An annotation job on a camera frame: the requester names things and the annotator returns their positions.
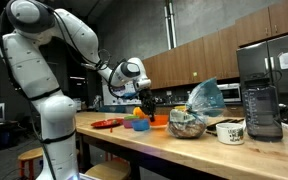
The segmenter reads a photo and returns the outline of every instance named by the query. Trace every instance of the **ceiling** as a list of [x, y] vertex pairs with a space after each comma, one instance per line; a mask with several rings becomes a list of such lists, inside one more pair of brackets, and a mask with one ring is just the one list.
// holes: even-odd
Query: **ceiling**
[[113, 0], [39, 0], [53, 8], [64, 8], [88, 24], [96, 24], [97, 19]]

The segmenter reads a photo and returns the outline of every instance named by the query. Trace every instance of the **black appliance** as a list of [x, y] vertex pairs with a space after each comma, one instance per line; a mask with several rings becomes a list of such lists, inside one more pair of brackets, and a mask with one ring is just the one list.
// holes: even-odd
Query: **black appliance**
[[288, 35], [237, 50], [241, 88], [253, 73], [264, 73], [278, 93], [279, 103], [288, 105]]

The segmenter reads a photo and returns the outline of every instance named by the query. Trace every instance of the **white mug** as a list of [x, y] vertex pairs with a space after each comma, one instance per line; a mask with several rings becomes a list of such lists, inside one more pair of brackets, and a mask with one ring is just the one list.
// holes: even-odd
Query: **white mug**
[[243, 144], [244, 130], [242, 124], [219, 123], [216, 125], [217, 138], [224, 144]]

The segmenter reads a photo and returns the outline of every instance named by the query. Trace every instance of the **wooden table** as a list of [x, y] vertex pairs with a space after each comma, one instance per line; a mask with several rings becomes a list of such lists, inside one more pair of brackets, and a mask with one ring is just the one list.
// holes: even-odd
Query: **wooden table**
[[98, 120], [123, 116], [126, 114], [78, 113], [77, 132], [86, 139], [90, 138], [89, 143], [103, 147], [104, 150], [110, 150], [112, 145], [117, 145], [130, 150], [128, 153], [141, 152], [180, 167], [226, 179], [288, 179], [287, 130], [284, 130], [283, 140], [277, 143], [255, 141], [246, 134], [244, 144], [225, 145], [215, 136], [206, 133], [199, 139], [184, 140], [170, 136], [165, 128], [135, 132], [119, 126], [110, 132], [110, 129], [94, 129], [90, 126]]

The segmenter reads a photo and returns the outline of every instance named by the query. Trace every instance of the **green object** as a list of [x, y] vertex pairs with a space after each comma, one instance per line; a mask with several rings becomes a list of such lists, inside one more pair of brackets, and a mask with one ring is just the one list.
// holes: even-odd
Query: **green object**
[[124, 120], [134, 120], [134, 119], [139, 119], [140, 117], [138, 117], [138, 116], [125, 116], [124, 117]]

